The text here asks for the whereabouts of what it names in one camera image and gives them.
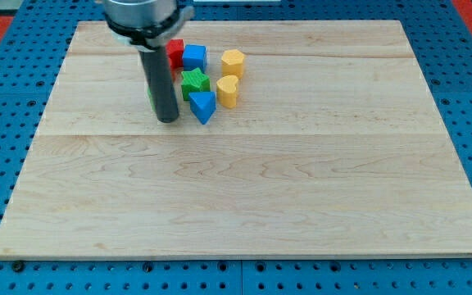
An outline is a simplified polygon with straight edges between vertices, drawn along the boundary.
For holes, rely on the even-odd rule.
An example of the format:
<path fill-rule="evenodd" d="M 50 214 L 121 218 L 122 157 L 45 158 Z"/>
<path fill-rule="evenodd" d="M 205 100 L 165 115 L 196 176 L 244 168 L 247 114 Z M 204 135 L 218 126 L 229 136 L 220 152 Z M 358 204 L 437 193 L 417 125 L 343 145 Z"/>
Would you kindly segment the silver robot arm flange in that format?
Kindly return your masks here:
<path fill-rule="evenodd" d="M 179 7 L 175 0 L 103 0 L 108 28 L 123 44 L 140 52 L 164 48 L 188 20 L 194 7 Z"/>

